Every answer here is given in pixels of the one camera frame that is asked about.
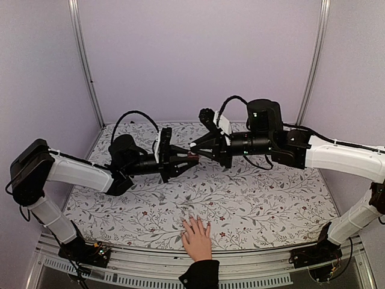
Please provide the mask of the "red nail polish bottle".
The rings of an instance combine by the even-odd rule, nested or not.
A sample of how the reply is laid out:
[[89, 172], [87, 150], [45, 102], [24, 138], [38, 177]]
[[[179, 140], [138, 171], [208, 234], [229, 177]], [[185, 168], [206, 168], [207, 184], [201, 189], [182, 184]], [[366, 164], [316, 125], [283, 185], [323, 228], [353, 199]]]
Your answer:
[[199, 155], [194, 154], [192, 152], [188, 152], [187, 157], [189, 160], [196, 160], [196, 161], [198, 161], [200, 158]]

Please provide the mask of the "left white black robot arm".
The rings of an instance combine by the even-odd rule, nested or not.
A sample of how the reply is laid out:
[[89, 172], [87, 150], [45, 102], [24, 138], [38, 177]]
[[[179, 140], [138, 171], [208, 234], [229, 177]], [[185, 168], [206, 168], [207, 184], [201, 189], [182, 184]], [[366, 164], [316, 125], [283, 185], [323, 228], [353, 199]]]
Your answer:
[[100, 166], [52, 150], [44, 139], [36, 139], [11, 164], [5, 191], [27, 208], [43, 226], [66, 244], [76, 261], [85, 261], [89, 248], [76, 226], [45, 195], [48, 181], [91, 188], [109, 196], [121, 196], [133, 186], [132, 177], [158, 173], [164, 183], [198, 165], [199, 157], [170, 144], [169, 135], [159, 135], [154, 153], [135, 144], [129, 134], [118, 136], [109, 146], [111, 163]]

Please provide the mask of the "black sleeved forearm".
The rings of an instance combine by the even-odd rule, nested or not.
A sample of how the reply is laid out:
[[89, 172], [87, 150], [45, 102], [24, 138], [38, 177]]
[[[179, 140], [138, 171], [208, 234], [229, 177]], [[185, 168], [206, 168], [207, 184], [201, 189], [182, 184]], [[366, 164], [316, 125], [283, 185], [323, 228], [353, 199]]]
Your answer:
[[187, 289], [218, 289], [219, 266], [220, 262], [212, 259], [194, 262], [179, 280]]

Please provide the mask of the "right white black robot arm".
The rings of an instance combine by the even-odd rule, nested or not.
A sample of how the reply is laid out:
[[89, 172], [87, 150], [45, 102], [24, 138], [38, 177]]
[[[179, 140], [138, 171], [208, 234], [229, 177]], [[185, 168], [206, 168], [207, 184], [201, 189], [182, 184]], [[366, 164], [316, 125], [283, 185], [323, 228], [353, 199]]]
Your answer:
[[372, 182], [343, 216], [322, 227], [311, 250], [315, 262], [323, 263], [334, 247], [384, 215], [384, 148], [332, 140], [310, 128], [285, 124], [279, 103], [269, 99], [250, 101], [246, 109], [245, 132], [232, 131], [224, 108], [202, 109], [199, 119], [209, 132], [190, 144], [191, 151], [225, 168], [231, 168], [234, 156], [265, 155], [288, 167], [334, 170]]

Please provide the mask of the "person's hand with painted nails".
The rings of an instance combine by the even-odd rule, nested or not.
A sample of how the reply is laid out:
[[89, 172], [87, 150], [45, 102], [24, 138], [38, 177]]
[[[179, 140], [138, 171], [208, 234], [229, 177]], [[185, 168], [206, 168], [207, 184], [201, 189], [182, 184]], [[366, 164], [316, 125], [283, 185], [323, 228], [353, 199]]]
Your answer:
[[202, 219], [190, 217], [182, 221], [185, 232], [181, 234], [186, 253], [194, 262], [212, 260], [211, 224], [203, 225]]

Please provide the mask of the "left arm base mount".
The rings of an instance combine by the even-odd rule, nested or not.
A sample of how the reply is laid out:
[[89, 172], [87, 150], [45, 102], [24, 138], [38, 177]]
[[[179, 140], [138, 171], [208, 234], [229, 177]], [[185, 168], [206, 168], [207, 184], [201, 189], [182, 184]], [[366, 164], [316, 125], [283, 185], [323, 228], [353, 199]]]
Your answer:
[[84, 240], [79, 239], [67, 244], [61, 243], [58, 256], [80, 264], [107, 268], [111, 248], [101, 242], [87, 244]]

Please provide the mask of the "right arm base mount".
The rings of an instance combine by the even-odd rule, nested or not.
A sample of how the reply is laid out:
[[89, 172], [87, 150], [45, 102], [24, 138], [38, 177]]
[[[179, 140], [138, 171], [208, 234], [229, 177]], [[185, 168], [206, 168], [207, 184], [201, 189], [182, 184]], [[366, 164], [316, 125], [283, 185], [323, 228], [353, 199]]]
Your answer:
[[340, 245], [329, 241], [327, 233], [322, 232], [316, 244], [291, 250], [289, 263], [293, 264], [295, 269], [298, 269], [336, 260], [336, 265], [329, 264], [324, 267], [310, 269], [310, 277], [313, 280], [316, 282], [328, 282], [336, 272], [341, 257]]

